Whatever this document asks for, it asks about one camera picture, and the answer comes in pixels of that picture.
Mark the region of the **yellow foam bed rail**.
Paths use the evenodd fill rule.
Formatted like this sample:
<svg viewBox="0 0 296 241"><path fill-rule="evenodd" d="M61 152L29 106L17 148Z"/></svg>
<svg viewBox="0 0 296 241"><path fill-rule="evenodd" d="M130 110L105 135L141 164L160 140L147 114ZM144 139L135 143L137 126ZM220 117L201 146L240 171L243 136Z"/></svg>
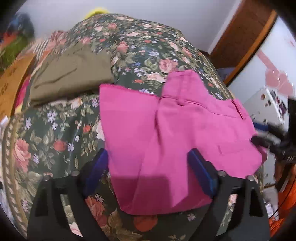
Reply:
<svg viewBox="0 0 296 241"><path fill-rule="evenodd" d="M93 10L91 10L85 17L84 19L87 19L87 18L91 18L95 15L101 15L101 14L108 14L109 11L105 8L95 8Z"/></svg>

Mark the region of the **wooden door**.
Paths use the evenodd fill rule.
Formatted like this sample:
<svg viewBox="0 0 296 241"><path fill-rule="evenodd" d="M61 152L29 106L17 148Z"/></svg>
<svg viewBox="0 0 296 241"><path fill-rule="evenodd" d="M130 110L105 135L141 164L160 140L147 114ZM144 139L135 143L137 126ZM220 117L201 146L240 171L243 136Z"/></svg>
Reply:
<svg viewBox="0 0 296 241"><path fill-rule="evenodd" d="M231 70L223 82L229 85L259 49L277 18L267 1L241 1L210 54L216 69Z"/></svg>

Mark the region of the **wooden lap tray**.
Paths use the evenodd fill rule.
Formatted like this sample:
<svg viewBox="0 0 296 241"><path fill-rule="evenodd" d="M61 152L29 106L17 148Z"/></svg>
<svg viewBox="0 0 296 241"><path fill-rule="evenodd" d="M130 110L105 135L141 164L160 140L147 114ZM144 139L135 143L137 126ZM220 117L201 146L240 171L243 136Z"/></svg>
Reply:
<svg viewBox="0 0 296 241"><path fill-rule="evenodd" d="M27 54L15 61L1 76L1 120L14 114L18 92L34 60L35 54Z"/></svg>

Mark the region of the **floral bedspread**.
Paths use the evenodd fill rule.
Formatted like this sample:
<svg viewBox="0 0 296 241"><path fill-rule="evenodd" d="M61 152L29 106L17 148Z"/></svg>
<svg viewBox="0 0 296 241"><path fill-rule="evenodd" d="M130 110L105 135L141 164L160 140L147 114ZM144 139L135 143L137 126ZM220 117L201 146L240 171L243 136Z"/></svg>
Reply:
<svg viewBox="0 0 296 241"><path fill-rule="evenodd" d="M78 42L90 45L94 53L109 53L115 83L123 87L160 95L169 72L193 69L212 96L231 98L210 60L173 27L121 14L93 16L68 30L65 44L50 54ZM103 147L98 90L40 106L31 105L25 96L21 112L4 131L1 154L6 208L17 234L27 234L41 179L79 170ZM188 240L207 210L203 206L154 217L123 213L109 173L87 204L110 240Z"/></svg>

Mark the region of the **white device box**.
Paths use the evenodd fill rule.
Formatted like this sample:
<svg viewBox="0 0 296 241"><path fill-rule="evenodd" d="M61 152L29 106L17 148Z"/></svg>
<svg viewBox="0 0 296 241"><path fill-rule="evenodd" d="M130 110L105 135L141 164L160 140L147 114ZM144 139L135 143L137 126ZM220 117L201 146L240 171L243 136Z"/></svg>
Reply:
<svg viewBox="0 0 296 241"><path fill-rule="evenodd" d="M243 106L251 119L257 123L272 124L280 128L285 125L287 106L274 90L266 86L258 90Z"/></svg>

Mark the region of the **green storage bag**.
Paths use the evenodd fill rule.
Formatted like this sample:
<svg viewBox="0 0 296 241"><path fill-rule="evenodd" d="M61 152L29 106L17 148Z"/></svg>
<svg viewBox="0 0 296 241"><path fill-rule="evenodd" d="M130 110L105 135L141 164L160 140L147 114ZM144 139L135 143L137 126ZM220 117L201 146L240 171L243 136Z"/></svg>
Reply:
<svg viewBox="0 0 296 241"><path fill-rule="evenodd" d="M1 50L1 72L5 71L15 61L18 54L29 44L24 36L18 36Z"/></svg>

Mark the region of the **pile of clothes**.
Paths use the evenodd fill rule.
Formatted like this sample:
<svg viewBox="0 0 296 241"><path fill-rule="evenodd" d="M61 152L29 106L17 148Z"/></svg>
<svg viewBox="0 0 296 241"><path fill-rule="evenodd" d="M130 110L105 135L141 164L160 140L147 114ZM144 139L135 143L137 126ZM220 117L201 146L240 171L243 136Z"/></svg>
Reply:
<svg viewBox="0 0 296 241"><path fill-rule="evenodd" d="M8 26L1 33L1 40L12 35L20 35L26 38L33 38L35 35L34 25L27 13L16 13Z"/></svg>

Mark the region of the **olive green folded pants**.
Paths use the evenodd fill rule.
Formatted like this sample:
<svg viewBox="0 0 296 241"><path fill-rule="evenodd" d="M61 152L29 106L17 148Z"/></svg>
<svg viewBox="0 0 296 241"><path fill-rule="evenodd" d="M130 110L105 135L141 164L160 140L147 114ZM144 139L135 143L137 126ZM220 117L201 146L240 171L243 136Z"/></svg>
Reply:
<svg viewBox="0 0 296 241"><path fill-rule="evenodd" d="M104 83L114 83L110 55L104 50L94 53L90 45L78 42L46 57L32 80L29 102L33 105L70 98Z"/></svg>

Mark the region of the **pink pants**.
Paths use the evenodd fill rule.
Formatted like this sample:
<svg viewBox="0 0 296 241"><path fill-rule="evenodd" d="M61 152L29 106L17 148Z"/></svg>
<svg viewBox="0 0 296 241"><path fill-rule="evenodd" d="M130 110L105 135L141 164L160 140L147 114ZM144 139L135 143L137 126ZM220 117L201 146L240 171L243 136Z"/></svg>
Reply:
<svg viewBox="0 0 296 241"><path fill-rule="evenodd" d="M197 149L217 170L254 174L266 152L237 99L218 100L193 70L168 75L160 96L104 84L99 110L120 209L131 215L187 211L210 203L187 162Z"/></svg>

